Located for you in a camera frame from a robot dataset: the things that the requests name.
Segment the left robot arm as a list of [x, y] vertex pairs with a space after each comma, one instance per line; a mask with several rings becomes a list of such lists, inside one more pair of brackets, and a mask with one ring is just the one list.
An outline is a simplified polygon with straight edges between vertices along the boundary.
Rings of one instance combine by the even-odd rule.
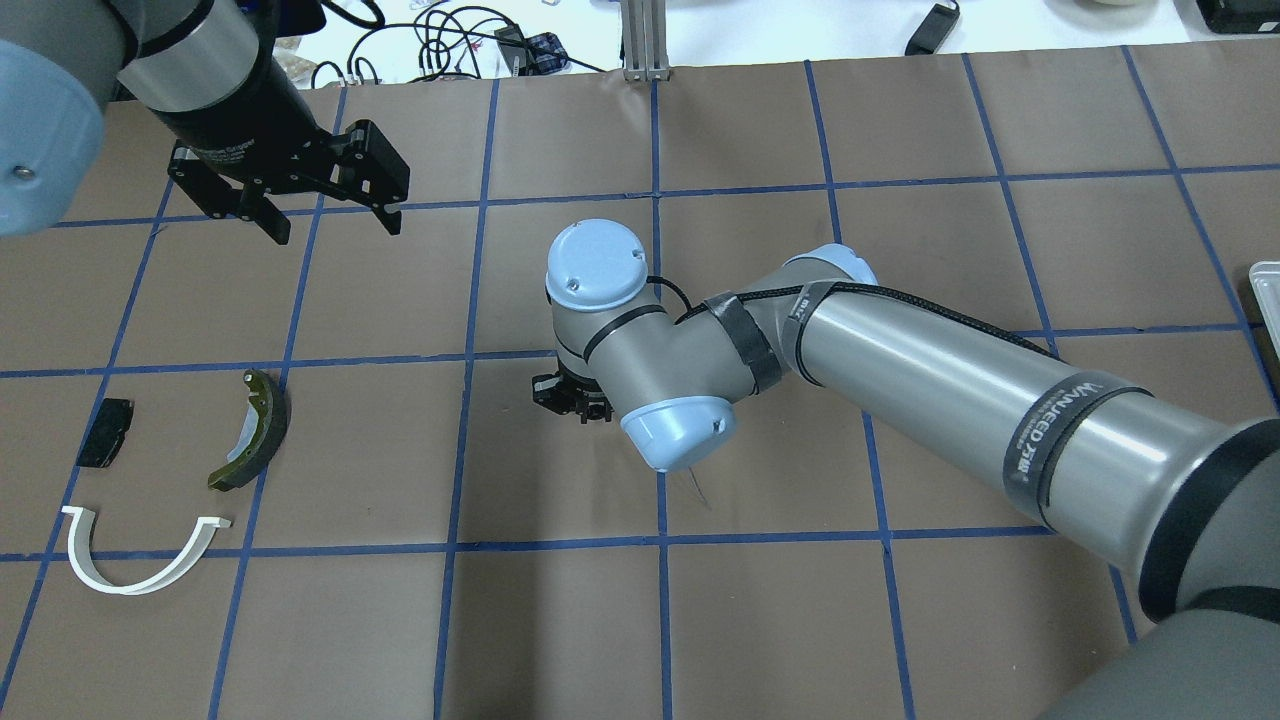
[[59, 223], [93, 165], [119, 90], [174, 136], [168, 176], [206, 215], [259, 225], [276, 243], [291, 223], [275, 196], [320, 193], [402, 227], [410, 167], [370, 120], [324, 129], [274, 58], [311, 35], [333, 1], [5, 1], [1, 6], [1, 231]]

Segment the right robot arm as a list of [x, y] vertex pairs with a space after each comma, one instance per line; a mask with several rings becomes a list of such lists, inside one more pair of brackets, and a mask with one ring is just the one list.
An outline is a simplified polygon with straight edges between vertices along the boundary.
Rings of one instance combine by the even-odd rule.
[[655, 471], [727, 443], [787, 374], [886, 421], [1023, 515], [1132, 573], [1153, 629], [1056, 719], [1277, 716], [1277, 420], [1230, 427], [1016, 334], [883, 287], [827, 243], [672, 318], [626, 225], [552, 241], [558, 369], [536, 404], [618, 419]]

